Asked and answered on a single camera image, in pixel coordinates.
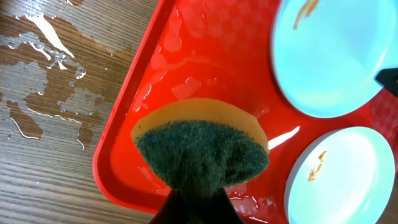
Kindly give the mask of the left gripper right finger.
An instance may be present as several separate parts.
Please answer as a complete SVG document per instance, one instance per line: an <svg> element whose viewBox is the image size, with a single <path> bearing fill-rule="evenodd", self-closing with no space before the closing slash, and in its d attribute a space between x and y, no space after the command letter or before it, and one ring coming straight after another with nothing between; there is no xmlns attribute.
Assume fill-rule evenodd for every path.
<svg viewBox="0 0 398 224"><path fill-rule="evenodd" d="M211 224L243 224L233 204L223 188L210 200L208 206L208 223Z"/></svg>

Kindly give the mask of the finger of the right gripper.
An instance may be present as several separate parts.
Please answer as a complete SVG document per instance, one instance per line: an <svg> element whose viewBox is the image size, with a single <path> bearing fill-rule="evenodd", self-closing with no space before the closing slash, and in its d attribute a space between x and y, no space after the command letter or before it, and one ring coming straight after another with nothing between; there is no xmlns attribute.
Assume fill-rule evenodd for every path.
<svg viewBox="0 0 398 224"><path fill-rule="evenodd" d="M375 77L375 80L387 91L398 97L398 68L382 69Z"/></svg>

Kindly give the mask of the green and orange sponge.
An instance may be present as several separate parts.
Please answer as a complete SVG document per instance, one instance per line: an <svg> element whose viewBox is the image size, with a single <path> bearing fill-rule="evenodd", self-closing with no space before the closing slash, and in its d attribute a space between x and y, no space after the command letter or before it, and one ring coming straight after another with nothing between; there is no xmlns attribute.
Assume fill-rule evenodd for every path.
<svg viewBox="0 0 398 224"><path fill-rule="evenodd" d="M131 139L153 173L194 212L269 164L267 136L257 118L210 98L154 110L134 125Z"/></svg>

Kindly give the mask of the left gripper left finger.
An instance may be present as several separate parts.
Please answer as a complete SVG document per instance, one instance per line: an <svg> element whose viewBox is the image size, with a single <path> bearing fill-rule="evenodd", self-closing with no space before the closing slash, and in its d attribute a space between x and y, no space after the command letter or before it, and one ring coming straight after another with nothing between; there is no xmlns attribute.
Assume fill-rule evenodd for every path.
<svg viewBox="0 0 398 224"><path fill-rule="evenodd" d="M180 192L171 190L162 208L149 224L187 224L188 210Z"/></svg>

